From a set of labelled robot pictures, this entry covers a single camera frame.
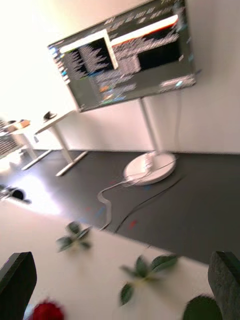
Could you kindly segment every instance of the screen content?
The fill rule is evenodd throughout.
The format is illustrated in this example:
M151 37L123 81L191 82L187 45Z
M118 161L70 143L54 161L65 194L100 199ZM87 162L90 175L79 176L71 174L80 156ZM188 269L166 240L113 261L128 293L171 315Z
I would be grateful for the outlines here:
M195 84L185 0L155 0L48 46L82 111Z

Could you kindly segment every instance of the green plant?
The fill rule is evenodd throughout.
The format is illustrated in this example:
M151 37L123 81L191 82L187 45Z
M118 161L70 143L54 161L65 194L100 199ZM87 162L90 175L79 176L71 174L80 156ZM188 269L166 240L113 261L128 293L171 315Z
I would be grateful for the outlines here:
M87 229L82 230L81 225L76 222L70 222L66 226L66 230L69 232L69 236L63 236L62 238L58 239L56 242L59 246L59 251L64 251L70 248L74 243L78 243L85 249L89 249L91 247L91 243L86 241L86 238L89 235L90 227Z
M135 285L139 282L158 281L156 273L173 267L178 261L176 255L160 255L148 264L144 257L140 255L134 268L122 265L120 268L130 277L135 278L132 282L127 282L120 291L120 304L123 306L129 302L134 294Z
M182 320L223 320L223 317L212 297L199 295L188 302Z

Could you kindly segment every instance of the mobile monitor stand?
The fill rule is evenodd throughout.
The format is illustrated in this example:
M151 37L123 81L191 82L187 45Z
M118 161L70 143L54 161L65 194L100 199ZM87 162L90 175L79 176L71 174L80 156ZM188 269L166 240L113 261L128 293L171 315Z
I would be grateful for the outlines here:
M165 179L174 171L176 158L172 153L159 151L144 98L141 97L139 102L154 151L144 153L133 159L125 167L123 175L126 180L131 180L134 185L150 185Z

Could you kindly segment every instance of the white desk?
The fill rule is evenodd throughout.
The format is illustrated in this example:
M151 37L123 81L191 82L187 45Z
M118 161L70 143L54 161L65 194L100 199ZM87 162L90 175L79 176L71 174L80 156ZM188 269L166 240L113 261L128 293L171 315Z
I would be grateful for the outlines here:
M32 135L34 135L33 133L33 128L31 125L28 125L22 129L18 129L16 131L13 131L11 133L12 137L14 138L15 142L18 145L24 145L26 146L26 150L29 154L29 156L32 158L32 161L30 161L28 164L26 164L25 166L23 166L21 168L21 170L27 170L29 169L31 166L33 166L34 164L36 164L37 162L39 162L41 159L43 159L44 157L46 157L52 150L47 150L45 152L43 152L40 155L37 155L37 153L35 152L30 140L28 139L28 134L31 133Z
M91 249L57 253L55 241L66 234L67 223L11 199L0 201L0 266L13 252L32 252L37 285L30 303L49 297L62 304L67 320L181 320L190 299L212 295L208 266L181 257L161 283L142 284L119 307L119 291L129 280L119 266L133 266L139 255L151 260L166 252L93 228Z
M79 160L81 160L88 153L87 151L84 151L80 155L78 155L76 158L72 158L69 153L68 145L67 145L63 135L61 134L61 132L58 128L58 122L63 120L68 115L72 114L73 112L77 113L75 110L71 110L65 114L59 114L56 117L54 117L53 119L48 120L46 122L43 122L41 127L35 132L35 134L37 135L47 129L51 129L51 131L53 132L53 134L55 135L55 137L57 138L58 142L60 143L60 145L62 147L62 150L61 150L62 154L68 164L56 174L56 177L62 176L65 172L67 172L72 166L74 166Z

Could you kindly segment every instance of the dark grey floor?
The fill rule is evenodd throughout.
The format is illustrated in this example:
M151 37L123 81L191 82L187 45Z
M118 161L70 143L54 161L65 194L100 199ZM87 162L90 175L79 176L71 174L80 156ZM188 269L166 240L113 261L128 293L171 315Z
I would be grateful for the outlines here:
M32 207L97 227L105 223L97 193L120 182L135 152L90 152L62 177L60 151L52 152L26 171L12 164L1 183L23 188ZM232 251L240 258L240 156L180 154L176 170L151 186L116 187L104 195L112 202L115 231L130 210L170 187L136 210L119 234L208 263L212 251Z

